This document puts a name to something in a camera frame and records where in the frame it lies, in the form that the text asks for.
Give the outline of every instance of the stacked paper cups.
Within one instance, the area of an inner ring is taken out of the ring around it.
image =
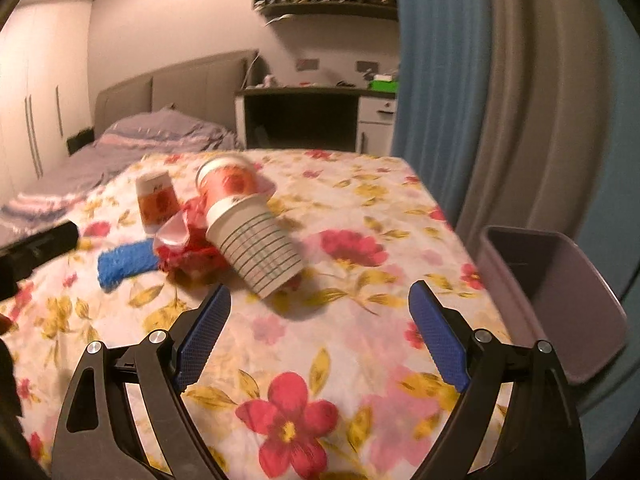
[[[207,240],[261,298],[303,270],[302,258],[257,192],[254,165],[221,153],[196,175],[207,202]]]

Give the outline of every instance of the white wardrobe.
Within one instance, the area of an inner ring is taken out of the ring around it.
[[[0,31],[0,204],[68,156],[91,126],[87,80],[92,3],[18,7]]]

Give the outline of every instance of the bed headboard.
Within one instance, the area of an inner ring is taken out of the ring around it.
[[[161,68],[107,88],[95,102],[95,136],[120,119],[169,105],[235,131],[234,93],[241,89],[246,71],[257,56],[257,50],[225,52]]]

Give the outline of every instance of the wall socket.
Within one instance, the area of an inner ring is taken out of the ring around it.
[[[356,72],[367,73],[371,70],[374,74],[380,73],[380,63],[377,61],[356,61]]]
[[[297,72],[309,72],[320,68],[319,59],[299,59],[296,61]]]

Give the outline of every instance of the bed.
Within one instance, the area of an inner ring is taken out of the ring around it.
[[[182,395],[185,406],[231,479],[410,478],[457,395],[437,375],[409,316],[409,286],[426,280],[469,325],[507,342],[497,310],[440,208],[401,159],[245,153],[276,183],[270,208],[306,267],[265,301],[233,272],[220,276],[232,291],[232,313],[200,381]],[[45,468],[86,345],[135,344],[204,298],[207,287],[176,285],[162,272],[104,293],[97,258],[144,237],[133,184],[139,174],[167,169],[186,200],[209,156],[147,155],[92,191],[66,216],[85,236],[80,248],[37,270],[15,299],[0,304],[14,322],[5,342],[24,433]],[[150,464],[167,471],[140,391],[131,387],[129,396]],[[475,466],[489,461],[507,403],[504,390]],[[268,424],[283,406],[297,415]]]
[[[101,91],[94,110],[97,140],[0,208],[0,247],[59,221],[90,190],[146,153],[239,147],[234,93],[256,57],[255,50],[226,52]]]

